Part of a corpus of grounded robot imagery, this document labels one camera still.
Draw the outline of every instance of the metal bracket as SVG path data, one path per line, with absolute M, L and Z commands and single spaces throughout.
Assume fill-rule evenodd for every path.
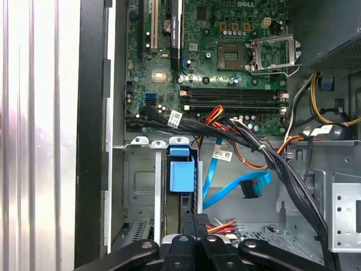
M 264 67 L 262 64 L 262 48 L 265 43 L 276 43 L 276 42 L 287 42 L 288 43 L 288 62 L 283 64 L 271 63 L 268 67 Z M 263 38 L 259 40 L 250 41 L 250 50 L 253 56 L 253 60 L 250 63 L 250 71 L 254 75 L 270 75 L 270 74 L 285 74 L 286 76 L 291 76 L 295 74 L 299 69 L 300 65 L 295 64 L 297 59 L 301 56 L 301 51 L 297 51 L 301 47 L 301 44 L 293 38 L 293 34 Z M 267 73 L 257 73 L 258 71 L 265 71 L 268 69 L 281 69 L 288 67 L 297 67 L 296 71 L 291 74 L 285 72 L 267 72 Z
M 332 252 L 361 252 L 360 214 L 356 210 L 359 200 L 361 183 L 332 184 L 332 226 L 328 237 Z

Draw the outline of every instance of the pci expansion slot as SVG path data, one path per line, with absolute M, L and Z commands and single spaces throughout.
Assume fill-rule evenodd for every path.
M 151 51 L 158 50 L 158 6 L 159 0 L 152 0 Z

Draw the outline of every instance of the blue sata port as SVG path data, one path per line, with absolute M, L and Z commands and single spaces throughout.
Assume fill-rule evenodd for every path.
M 146 93 L 144 95 L 144 103 L 153 106 L 157 104 L 157 94 L 156 93 Z
M 146 93 L 144 96 L 145 99 L 157 99 L 156 93 Z

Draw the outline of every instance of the red wire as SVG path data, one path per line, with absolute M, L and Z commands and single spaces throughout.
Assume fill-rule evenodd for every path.
M 225 228 L 219 231 L 216 231 L 214 234 L 226 233 L 227 231 L 234 231 L 236 230 L 235 227 Z

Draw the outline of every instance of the black wire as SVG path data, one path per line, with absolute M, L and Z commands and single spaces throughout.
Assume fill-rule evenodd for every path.
M 168 122 L 166 118 L 157 116 L 159 114 L 153 109 L 148 108 L 145 112 L 149 114 L 147 116 L 150 117 L 150 119 L 161 122 L 161 125 L 158 125 L 159 128 L 167 129 L 164 127 L 164 125 Z M 241 136 L 229 132 L 226 133 L 186 118 L 182 118 L 180 120 L 178 129 L 176 130 L 179 130 L 179 132 L 195 132 L 197 135 L 209 134 L 212 137 L 231 140 L 240 145 L 253 148 L 256 151 L 263 153 L 268 167 L 276 171 L 281 182 L 287 188 L 293 203 L 314 228 L 322 247 L 325 266 L 330 268 L 340 266 L 338 255 L 332 254 L 328 251 L 327 224 L 325 223 L 322 214 L 316 206 L 313 196 L 300 175 L 298 175 L 298 173 L 292 169 L 271 147 L 263 145 L 250 129 L 243 125 L 238 126 L 235 123 L 231 123 L 229 120 L 227 120 L 227 124 L 237 129 L 241 133 Z

